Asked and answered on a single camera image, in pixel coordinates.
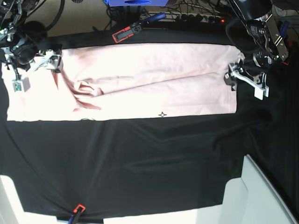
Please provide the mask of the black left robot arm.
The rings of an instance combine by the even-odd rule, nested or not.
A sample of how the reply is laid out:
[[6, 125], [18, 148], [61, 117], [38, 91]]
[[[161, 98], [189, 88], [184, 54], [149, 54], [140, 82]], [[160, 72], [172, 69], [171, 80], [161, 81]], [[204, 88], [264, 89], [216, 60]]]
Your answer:
[[270, 0], [230, 0], [229, 4], [236, 18], [226, 26], [227, 37], [231, 38], [230, 28], [241, 22], [256, 46], [240, 49], [238, 60], [229, 64], [224, 81], [233, 91], [238, 80], [244, 81], [254, 88], [254, 96], [263, 100], [269, 95], [268, 70], [275, 63], [286, 63], [289, 56], [284, 41], [288, 24], [277, 26]]

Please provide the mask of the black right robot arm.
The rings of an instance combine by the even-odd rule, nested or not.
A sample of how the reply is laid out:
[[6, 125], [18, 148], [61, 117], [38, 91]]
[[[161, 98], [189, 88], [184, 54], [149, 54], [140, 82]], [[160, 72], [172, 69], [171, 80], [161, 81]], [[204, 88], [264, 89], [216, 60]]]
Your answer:
[[43, 24], [26, 20], [41, 6], [38, 0], [2, 0], [0, 2], [0, 49], [4, 53], [4, 63], [14, 72], [14, 91], [26, 92], [30, 88], [29, 75], [45, 68], [54, 73], [63, 70], [62, 47], [40, 49], [40, 41], [59, 21], [65, 1], [60, 2], [54, 20], [45, 27]]

